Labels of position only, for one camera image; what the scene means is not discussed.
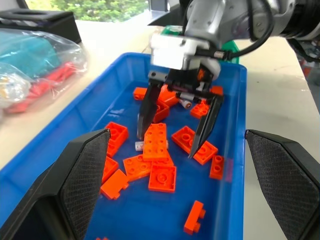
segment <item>white table surface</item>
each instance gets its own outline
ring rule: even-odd
[[[88,54],[88,72],[47,107],[35,106],[30,112],[6,116],[0,125],[0,169],[121,53],[148,52],[150,35],[159,31],[157,27],[133,24],[77,24]],[[240,40],[236,44],[242,49],[250,42]],[[318,110],[287,42],[271,38],[241,57],[240,64],[248,70],[246,128],[295,140],[319,161]],[[286,239],[262,194],[248,145],[245,150],[243,239]]]

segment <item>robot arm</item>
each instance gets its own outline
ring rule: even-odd
[[[154,35],[150,40],[151,64],[170,71],[168,75],[149,74],[149,87],[138,116],[138,138],[144,138],[152,123],[161,87],[166,84],[180,99],[209,105],[195,132],[189,155],[193,157],[212,132],[224,100],[210,91],[220,73],[218,60],[248,54],[270,36],[288,38],[289,43],[320,39],[319,13],[318,0],[191,0],[182,35]],[[255,42],[237,53],[220,50],[224,43],[236,39]]]

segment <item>window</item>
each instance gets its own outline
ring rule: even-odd
[[[76,20],[124,22],[149,11],[148,0],[25,0],[29,9],[74,12]]]

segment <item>blue plastic bin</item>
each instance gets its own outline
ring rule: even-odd
[[[225,158],[223,180],[209,178],[211,163],[200,165],[170,136],[199,120],[181,105],[170,109],[167,124],[169,153],[177,167],[175,193],[148,190],[148,177],[133,181],[117,200],[100,195],[86,234],[86,240],[219,239],[243,238],[244,218],[244,133],[246,116],[246,69],[222,63],[215,85],[223,86],[225,100],[208,141]],[[148,86],[150,56],[126,53],[90,84],[15,158],[0,171],[0,225],[2,226],[34,180],[59,156],[67,143],[110,121],[125,125],[129,139],[113,159],[119,162],[136,156],[137,114],[140,102],[133,99],[135,87]],[[204,203],[201,228],[192,236],[183,228],[195,200]]]

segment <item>clear plastic bag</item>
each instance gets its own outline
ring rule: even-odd
[[[68,39],[0,29],[0,109],[7,113],[25,112],[37,101],[52,103],[86,70],[84,50]]]

